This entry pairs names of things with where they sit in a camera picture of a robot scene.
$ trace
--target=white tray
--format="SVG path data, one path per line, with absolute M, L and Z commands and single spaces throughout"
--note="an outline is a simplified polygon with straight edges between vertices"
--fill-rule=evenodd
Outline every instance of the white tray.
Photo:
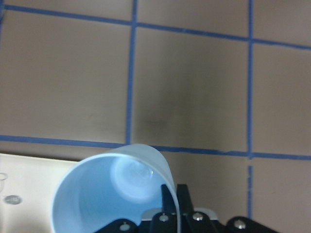
M 0 233 L 51 233 L 52 196 L 60 179 L 75 164 L 0 153 Z M 18 198 L 10 199 L 11 195 L 18 196 L 21 203 L 14 204 Z

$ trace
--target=metal screw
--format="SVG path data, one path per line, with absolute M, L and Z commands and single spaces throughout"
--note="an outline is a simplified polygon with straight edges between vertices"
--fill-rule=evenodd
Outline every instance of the metal screw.
M 236 220 L 236 221 L 234 222 L 234 226 L 235 226 L 236 228 L 239 228 L 239 229 L 245 229 L 245 228 L 246 228 L 246 224 L 245 224 L 245 222 L 243 222 L 242 220 Z
M 130 225 L 128 225 L 126 222 L 123 222 L 123 224 L 120 226 L 120 231 L 125 232 L 125 231 L 129 230 L 130 228 L 131 228 Z
M 200 214 L 199 212 L 196 212 L 196 213 L 194 213 L 194 214 L 192 215 L 192 218 L 193 218 L 194 220 L 197 220 L 197 221 L 202 221 L 202 220 L 203 220 L 203 215 Z
M 9 196 L 6 196 L 4 199 L 5 203 L 11 204 L 11 205 L 18 205 L 21 203 L 21 201 L 22 201 L 21 197 L 17 195 L 9 195 Z
M 165 213 L 163 213 L 160 217 L 159 217 L 160 221 L 162 222 L 166 222 L 169 220 L 169 217 L 167 215 L 165 215 Z

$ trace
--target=light blue cup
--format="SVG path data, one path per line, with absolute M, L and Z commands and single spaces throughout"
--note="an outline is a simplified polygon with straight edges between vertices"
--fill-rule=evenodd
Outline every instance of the light blue cup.
M 156 149 L 142 144 L 82 160 L 62 179 L 52 200 L 55 233 L 93 233 L 126 218 L 140 224 L 143 212 L 162 207 L 161 185 L 179 206 L 170 168 Z

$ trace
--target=blue tape line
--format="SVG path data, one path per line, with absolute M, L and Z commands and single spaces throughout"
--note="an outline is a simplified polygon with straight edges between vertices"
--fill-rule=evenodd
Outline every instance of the blue tape line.
M 204 32 L 204 31 L 185 29 L 185 28 L 177 28 L 177 27 L 169 27 L 169 26 L 161 26 L 161 25 L 155 25 L 155 24 L 150 24 L 150 23 L 137 23 L 137 26 L 142 27 L 142 28 L 155 29 L 155 30 L 161 30 L 161 31 L 169 31 L 169 32 L 174 32 L 174 33 L 186 33 L 186 34 L 192 34 L 192 35 L 202 35 L 202 36 L 216 37 L 216 38 L 222 38 L 222 39 L 231 39 L 231 40 L 239 40 L 239 41 L 247 41 L 248 40 L 246 37 L 242 37 L 242 36 L 227 35 L 227 34 L 221 34 L 221 33 L 211 33 L 211 32 Z
M 220 150 L 185 148 L 185 147 L 165 147 L 165 146 L 152 146 L 152 147 L 162 152 L 183 152 L 183 153 L 192 153 L 192 154 L 228 155 L 228 156 L 240 156 L 240 157 L 248 156 L 247 152 L 243 152 L 243 151 L 220 151 Z
M 137 27 L 137 0 L 133 0 L 132 28 L 131 28 L 130 54 L 128 65 L 127 103 L 126 103 L 126 132 L 125 132 L 126 144 L 131 144 L 132 141 L 131 134 L 132 134 L 133 78 L 134 78 L 134 62 L 135 62 L 136 27 Z
M 311 46 L 305 46 L 305 45 L 297 45 L 297 44 L 283 43 L 283 42 L 269 41 L 269 40 L 261 40 L 261 39 L 253 39 L 253 41 L 254 41 L 254 43 L 257 43 L 257 44 L 282 46 L 282 47 L 288 47 L 288 48 L 299 49 L 299 50 L 311 50 Z
M 248 1 L 247 152 L 252 159 L 253 127 L 253 1 Z
M 86 15 L 79 15 L 79 14 L 73 14 L 73 13 L 66 13 L 66 12 L 59 12 L 59 11 L 49 11 L 49 10 L 42 10 L 42 9 L 35 9 L 35 8 L 14 6 L 14 5 L 5 5 L 4 8 L 6 10 L 27 12 L 27 13 L 33 13 L 33 14 L 41 14 L 41 15 L 57 16 L 57 17 L 66 17 L 66 18 L 75 18 L 75 19 L 83 19 L 83 20 L 105 22 L 105 23 L 114 23 L 114 24 L 121 24 L 121 25 L 131 25 L 130 21 L 120 20 L 120 19 L 112 19 L 112 18 L 105 18 L 105 17 L 95 17 L 95 16 L 86 16 Z
M 254 158 L 267 159 L 290 159 L 290 160 L 311 160 L 311 155 L 295 155 L 295 154 L 273 154 L 273 153 L 253 153 Z
M 78 141 L 67 139 L 24 137 L 24 136 L 10 136 L 10 135 L 0 135 L 0 141 L 52 144 L 63 146 L 79 146 L 79 147 L 99 147 L 99 148 L 118 148 L 125 145 L 121 143 Z
M 22 7 L 22 6 L 5 5 L 4 8 L 6 10 L 12 10 L 12 11 L 20 11 L 20 12 L 27 12 L 27 13 L 34 13 L 34 14 L 41 14 L 41 15 L 50 15 L 50 16 L 57 16 L 57 17 L 76 18 L 76 19 L 98 21 L 98 22 L 105 22 L 105 23 L 113 23 L 113 24 L 121 24 L 121 25 L 128 25 L 128 26 L 130 26 L 132 24 L 131 21 L 126 21 L 126 20 L 121 20 L 121 19 L 86 16 L 86 15 L 79 15 L 79 14 L 73 14 L 73 13 L 65 13 L 65 12 L 58 12 L 58 11 L 50 11 L 50 10 L 42 10 L 42 9 L 35 9 L 35 8 L 29 8 L 29 7 Z M 202 36 L 209 36 L 209 37 L 216 37 L 216 38 L 223 38 L 223 39 L 230 39 L 230 40 L 238 40 L 238 41 L 248 41 L 249 40 L 248 37 L 243 37 L 243 36 L 235 36 L 235 35 L 228 35 L 228 34 L 222 34 L 222 33 L 204 32 L 204 31 L 199 31 L 199 30 L 183 29 L 183 28 L 169 27 L 169 26 L 161 26 L 161 25 L 148 24 L 148 23 L 137 23 L 137 27 L 162 30 L 162 31 L 169 31 L 169 32 L 176 32 L 176 33 L 187 33 L 187 34 L 193 34 L 193 35 L 202 35 Z M 283 43 L 283 42 L 277 42 L 277 41 L 269 41 L 269 40 L 263 40 L 263 39 L 252 39 L 252 40 L 253 40 L 253 43 L 256 43 L 256 44 L 283 46 L 283 47 L 289 47 L 289 48 L 301 49 L 301 50 L 311 50 L 311 46 L 297 45 L 297 44 L 291 44 L 291 43 Z
M 0 135 L 0 141 L 53 144 L 64 146 L 80 146 L 80 147 L 99 147 L 99 148 L 118 148 L 126 145 L 124 143 L 93 142 L 93 141 L 11 136 L 11 135 Z M 152 146 L 152 147 L 162 152 L 184 152 L 193 154 L 228 155 L 240 157 L 248 156 L 248 153 L 243 151 L 220 151 L 220 150 L 184 148 L 184 147 L 165 147 L 165 146 Z M 273 153 L 259 153 L 259 152 L 254 152 L 253 155 L 255 158 L 311 160 L 311 155 L 273 154 Z
M 253 216 L 253 166 L 248 166 L 247 178 L 247 217 Z
M 4 0 L 0 0 L 0 23 L 2 23 L 4 14 Z

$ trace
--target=black bracket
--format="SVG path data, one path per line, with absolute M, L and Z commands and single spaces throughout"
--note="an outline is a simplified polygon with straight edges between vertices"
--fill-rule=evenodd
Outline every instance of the black bracket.
M 139 226 L 128 219 L 117 219 L 95 233 L 177 233 L 176 208 L 166 185 L 161 186 L 162 211 Z M 249 218 L 237 216 L 227 225 L 211 220 L 206 213 L 195 211 L 186 184 L 177 185 L 181 215 L 181 233 L 278 233 Z

